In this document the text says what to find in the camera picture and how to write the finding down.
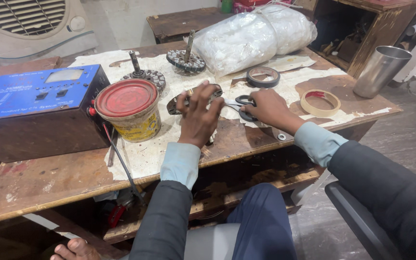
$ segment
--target dark jacket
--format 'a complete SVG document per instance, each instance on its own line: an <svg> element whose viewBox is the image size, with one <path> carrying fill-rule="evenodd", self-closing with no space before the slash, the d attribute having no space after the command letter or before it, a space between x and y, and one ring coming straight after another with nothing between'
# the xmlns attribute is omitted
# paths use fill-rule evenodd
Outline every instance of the dark jacket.
<svg viewBox="0 0 416 260"><path fill-rule="evenodd" d="M416 174L355 141L343 144L328 170L370 210L399 248L416 259ZM184 257L192 194L176 181L159 183L134 240L130 260Z"/></svg>

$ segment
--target red terminal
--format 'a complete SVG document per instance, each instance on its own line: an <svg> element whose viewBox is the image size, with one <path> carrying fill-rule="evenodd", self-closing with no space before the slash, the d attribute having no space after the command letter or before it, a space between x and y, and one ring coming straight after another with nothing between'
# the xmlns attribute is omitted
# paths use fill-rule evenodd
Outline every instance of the red terminal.
<svg viewBox="0 0 416 260"><path fill-rule="evenodd" d="M92 108L92 107L89 107L89 109L88 109L88 113L89 113L89 115L90 116L95 116L96 114L97 114L97 112L96 112L96 110L94 109L94 108Z"/></svg>

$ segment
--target black scissors handle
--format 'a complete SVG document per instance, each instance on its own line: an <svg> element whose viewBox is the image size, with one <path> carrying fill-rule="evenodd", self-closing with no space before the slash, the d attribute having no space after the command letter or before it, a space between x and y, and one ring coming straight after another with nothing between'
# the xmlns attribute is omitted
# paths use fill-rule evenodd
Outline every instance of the black scissors handle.
<svg viewBox="0 0 416 260"><path fill-rule="evenodd" d="M243 101L245 99L248 100L249 98L251 98L249 95L241 95L241 96L236 97L235 98L235 101L238 102L238 103L240 103L240 104L251 104L252 106L256 106L255 100L252 100L252 102ZM255 122L255 121L258 121L258 119L255 118L255 117L253 117L250 113L245 113L245 112L243 112L241 110L239 110L239 115L240 115L240 117L243 120L245 120L247 122Z"/></svg>

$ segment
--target white plastic bag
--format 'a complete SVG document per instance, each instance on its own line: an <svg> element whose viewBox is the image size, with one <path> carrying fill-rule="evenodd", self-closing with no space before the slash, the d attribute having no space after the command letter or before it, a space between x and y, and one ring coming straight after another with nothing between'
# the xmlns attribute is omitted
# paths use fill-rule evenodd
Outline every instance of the white plastic bag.
<svg viewBox="0 0 416 260"><path fill-rule="evenodd" d="M195 33L192 47L221 77L268 61L277 51L277 37L263 15L239 13Z"/></svg>
<svg viewBox="0 0 416 260"><path fill-rule="evenodd" d="M314 23L296 10L282 5L268 5L258 12L270 21L277 33L278 55L302 49L317 38Z"/></svg>

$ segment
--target black armrest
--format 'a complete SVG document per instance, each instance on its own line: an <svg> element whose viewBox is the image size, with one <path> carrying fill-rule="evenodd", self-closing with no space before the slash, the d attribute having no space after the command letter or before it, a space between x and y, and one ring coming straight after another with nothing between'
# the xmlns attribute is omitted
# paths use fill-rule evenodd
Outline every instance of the black armrest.
<svg viewBox="0 0 416 260"><path fill-rule="evenodd" d="M402 259L398 249L373 215L340 186L338 181L328 184L325 193L374 260Z"/></svg>

